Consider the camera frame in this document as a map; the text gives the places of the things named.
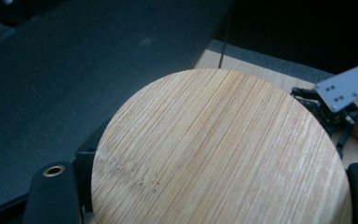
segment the circular wooden tray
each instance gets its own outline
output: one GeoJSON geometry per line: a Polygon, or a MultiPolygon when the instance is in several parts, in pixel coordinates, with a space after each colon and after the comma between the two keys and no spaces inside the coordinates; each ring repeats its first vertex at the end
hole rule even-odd
{"type": "Polygon", "coordinates": [[[133,95],[103,134],[91,187],[101,223],[351,223],[345,170],[318,121],[229,70],[133,95]]]}

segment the wooden plate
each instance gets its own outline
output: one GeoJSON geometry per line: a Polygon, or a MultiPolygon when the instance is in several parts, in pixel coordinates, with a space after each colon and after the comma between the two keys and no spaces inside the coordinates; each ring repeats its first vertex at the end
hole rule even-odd
{"type": "Polygon", "coordinates": [[[101,223],[351,223],[344,167],[312,114],[218,69],[161,78],[118,110],[92,200],[101,223]]]}

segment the wood grain surface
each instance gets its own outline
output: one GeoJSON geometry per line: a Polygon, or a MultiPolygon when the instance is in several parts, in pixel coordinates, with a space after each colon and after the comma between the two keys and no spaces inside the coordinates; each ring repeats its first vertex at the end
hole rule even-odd
{"type": "MultiPolygon", "coordinates": [[[[220,56],[220,53],[206,49],[197,62],[196,68],[216,68],[219,64],[220,56]]],[[[289,77],[285,74],[247,63],[227,55],[224,56],[222,68],[240,71],[243,73],[252,74],[256,77],[260,77],[267,82],[272,83],[274,86],[286,91],[287,93],[290,93],[293,87],[304,89],[312,89],[314,87],[314,84],[308,81],[304,81],[295,77],[289,77]]],[[[334,144],[337,143],[339,136],[340,132],[333,134],[332,141],[334,144]]],[[[348,168],[352,163],[358,162],[358,139],[354,138],[353,136],[351,136],[345,144],[344,157],[342,158],[342,162],[344,163],[345,168],[348,168]]]]}
{"type": "Polygon", "coordinates": [[[318,121],[263,79],[218,69],[159,79],[119,109],[92,201],[98,223],[351,223],[318,121]]]}

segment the gray surface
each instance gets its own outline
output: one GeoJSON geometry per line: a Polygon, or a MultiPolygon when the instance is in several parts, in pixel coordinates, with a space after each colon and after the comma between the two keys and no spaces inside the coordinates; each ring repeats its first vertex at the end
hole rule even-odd
{"type": "MultiPolygon", "coordinates": [[[[209,45],[208,49],[221,53],[222,47],[222,42],[213,40],[209,45]]],[[[332,76],[332,74],[306,65],[292,63],[283,59],[278,59],[248,49],[240,49],[231,45],[226,46],[225,54],[232,58],[236,58],[247,63],[253,63],[265,67],[267,69],[283,73],[291,77],[297,77],[312,83],[320,82],[332,76]]]]}
{"type": "Polygon", "coordinates": [[[233,1],[67,0],[0,41],[0,204],[136,91],[190,69],[233,1]]]}

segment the silver metal plate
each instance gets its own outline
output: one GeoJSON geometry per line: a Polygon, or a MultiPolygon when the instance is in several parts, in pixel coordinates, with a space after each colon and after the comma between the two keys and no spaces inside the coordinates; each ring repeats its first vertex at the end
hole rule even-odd
{"type": "Polygon", "coordinates": [[[358,99],[358,66],[316,83],[315,90],[332,112],[338,112],[358,99]]]}

